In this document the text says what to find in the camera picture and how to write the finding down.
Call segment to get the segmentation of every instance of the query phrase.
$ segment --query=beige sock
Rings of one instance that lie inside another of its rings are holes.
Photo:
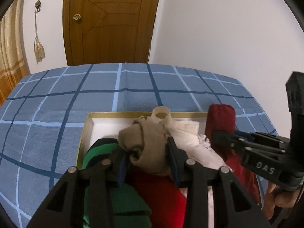
[[[133,165],[158,176],[170,174],[165,158],[167,134],[162,124],[140,117],[119,132],[118,142],[124,150],[132,152],[130,161]]]

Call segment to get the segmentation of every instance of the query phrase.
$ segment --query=curtain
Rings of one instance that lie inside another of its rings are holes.
[[[7,96],[28,75],[19,31],[21,0],[15,0],[0,21],[0,107]]]

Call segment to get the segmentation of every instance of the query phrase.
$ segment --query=finger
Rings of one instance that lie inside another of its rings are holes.
[[[267,219],[271,219],[275,209],[275,197],[272,193],[265,194],[265,204],[262,209],[263,213],[267,217]]]
[[[293,192],[288,191],[278,194],[278,196],[275,198],[275,205],[283,208],[293,207],[299,192],[300,190],[296,190]]]
[[[267,193],[272,193],[276,188],[276,185],[272,182],[268,182],[268,189],[267,189]]]

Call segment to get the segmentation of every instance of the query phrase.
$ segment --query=red clothing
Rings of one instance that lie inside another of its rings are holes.
[[[134,167],[127,174],[126,183],[151,208],[153,228],[183,227],[187,200],[169,177],[150,175]]]
[[[255,185],[255,174],[241,165],[241,159],[234,150],[212,143],[211,132],[213,130],[222,130],[231,134],[234,132],[235,110],[233,107],[226,104],[212,104],[208,110],[205,134],[211,142],[211,147],[224,159],[236,178],[258,203],[259,190]]]

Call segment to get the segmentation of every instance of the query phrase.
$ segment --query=white wall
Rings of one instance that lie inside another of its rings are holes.
[[[34,4],[37,2],[37,0],[24,0],[23,4],[22,32],[25,57],[31,74],[67,66],[62,30],[63,0],[40,1],[41,12],[37,14],[38,37],[44,47],[46,57],[38,64],[36,64],[34,54]]]
[[[283,0],[163,0],[149,63],[237,78],[289,137],[285,82],[304,72],[304,33]]]

